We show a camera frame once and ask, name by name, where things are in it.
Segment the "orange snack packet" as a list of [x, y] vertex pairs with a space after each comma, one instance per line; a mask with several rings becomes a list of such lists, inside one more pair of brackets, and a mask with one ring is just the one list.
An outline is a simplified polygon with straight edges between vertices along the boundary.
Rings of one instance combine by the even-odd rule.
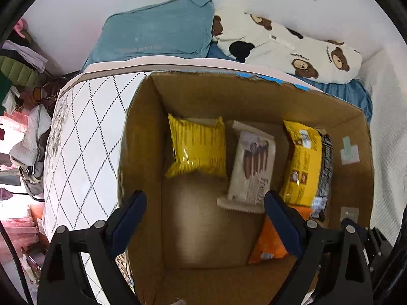
[[268, 215], [265, 215], [261, 233], [248, 258], [248, 264], [260, 264], [273, 259], [281, 259], [287, 255], [288, 252], [279, 233]]

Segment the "yellow black noodle packet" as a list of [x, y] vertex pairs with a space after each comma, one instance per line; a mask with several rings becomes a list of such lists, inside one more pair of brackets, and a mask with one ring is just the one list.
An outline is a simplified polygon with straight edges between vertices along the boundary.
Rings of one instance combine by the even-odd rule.
[[333, 144], [328, 134], [284, 121], [289, 153], [284, 185], [279, 194], [287, 205], [323, 222], [333, 175]]

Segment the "yellow striped snack packet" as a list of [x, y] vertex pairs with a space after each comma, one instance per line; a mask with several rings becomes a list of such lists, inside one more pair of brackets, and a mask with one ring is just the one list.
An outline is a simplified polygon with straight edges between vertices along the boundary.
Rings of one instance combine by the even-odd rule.
[[226, 128], [219, 117], [205, 125], [168, 115], [174, 162], [166, 172], [173, 178], [201, 172], [220, 178], [226, 173]]

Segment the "blue pillow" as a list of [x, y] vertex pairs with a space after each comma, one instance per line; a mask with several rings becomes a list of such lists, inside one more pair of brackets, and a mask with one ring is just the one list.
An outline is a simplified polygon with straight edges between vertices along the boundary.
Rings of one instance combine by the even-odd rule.
[[169, 0], [113, 14], [82, 68], [141, 56], [204, 58], [212, 41], [213, 17], [212, 0]]

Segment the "white diamond pattern quilt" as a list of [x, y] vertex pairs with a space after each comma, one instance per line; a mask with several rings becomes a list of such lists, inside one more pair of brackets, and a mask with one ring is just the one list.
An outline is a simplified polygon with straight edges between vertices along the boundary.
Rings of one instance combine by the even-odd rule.
[[329, 97], [274, 70], [199, 58], [143, 57], [91, 65], [62, 90], [48, 139], [45, 229], [104, 220], [140, 189], [147, 210], [127, 256], [142, 304], [267, 304], [292, 258], [247, 262], [262, 216], [227, 211], [228, 177], [167, 178], [169, 116], [227, 127], [238, 120], [278, 140], [273, 180], [284, 173], [285, 120], [323, 128]]

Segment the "white bear print pillow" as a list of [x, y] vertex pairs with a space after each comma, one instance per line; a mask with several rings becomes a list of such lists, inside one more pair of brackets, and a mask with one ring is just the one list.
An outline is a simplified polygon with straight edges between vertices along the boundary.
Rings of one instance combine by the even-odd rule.
[[362, 63], [361, 54], [344, 42], [313, 39], [240, 8], [216, 9], [212, 40], [235, 61], [319, 83], [348, 83]]

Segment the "cardboard milk carton box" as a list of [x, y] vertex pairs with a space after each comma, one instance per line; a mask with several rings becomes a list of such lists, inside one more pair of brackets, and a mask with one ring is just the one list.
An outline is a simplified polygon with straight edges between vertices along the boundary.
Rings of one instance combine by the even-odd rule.
[[264, 211], [273, 191], [319, 231], [370, 222], [364, 112], [319, 91], [231, 74], [160, 72], [128, 108], [119, 197], [146, 195], [128, 247], [142, 304], [273, 304], [295, 265]]

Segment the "white knit blanket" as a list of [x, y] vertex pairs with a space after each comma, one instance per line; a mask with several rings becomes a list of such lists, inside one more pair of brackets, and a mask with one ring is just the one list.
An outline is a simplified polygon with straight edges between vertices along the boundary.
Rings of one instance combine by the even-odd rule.
[[370, 225], [393, 245], [406, 206], [406, 48], [385, 45], [362, 64], [359, 75], [372, 99], [375, 186]]

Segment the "white chocolate wafer packet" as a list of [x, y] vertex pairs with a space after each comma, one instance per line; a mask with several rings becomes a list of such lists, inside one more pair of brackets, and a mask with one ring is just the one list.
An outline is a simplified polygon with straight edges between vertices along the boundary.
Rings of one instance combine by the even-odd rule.
[[234, 121], [239, 136], [228, 193], [217, 198], [222, 209], [263, 214], [264, 196], [270, 190], [276, 144], [274, 137]]

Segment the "clothes rack with clothes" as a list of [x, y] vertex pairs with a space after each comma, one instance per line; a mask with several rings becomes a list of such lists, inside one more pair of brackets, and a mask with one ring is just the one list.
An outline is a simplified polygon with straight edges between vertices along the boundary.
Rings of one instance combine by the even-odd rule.
[[6, 41], [1, 47], [1, 115], [11, 114], [20, 105], [19, 94], [44, 85], [47, 59], [26, 46]]

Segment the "white clothes pile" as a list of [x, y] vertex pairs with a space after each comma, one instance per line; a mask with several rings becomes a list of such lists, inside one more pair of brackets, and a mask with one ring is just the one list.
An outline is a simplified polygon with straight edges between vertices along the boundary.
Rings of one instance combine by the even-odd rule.
[[43, 105], [30, 112], [23, 139], [10, 151], [25, 189], [33, 199], [43, 202], [43, 172], [46, 145], [52, 119]]

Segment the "pink plush toy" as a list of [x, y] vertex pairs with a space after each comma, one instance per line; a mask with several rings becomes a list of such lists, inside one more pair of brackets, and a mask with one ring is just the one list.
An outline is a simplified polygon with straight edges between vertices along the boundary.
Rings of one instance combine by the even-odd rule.
[[25, 39], [24, 31], [24, 21], [22, 19], [18, 20], [18, 22], [14, 26], [14, 31], [23, 39]]

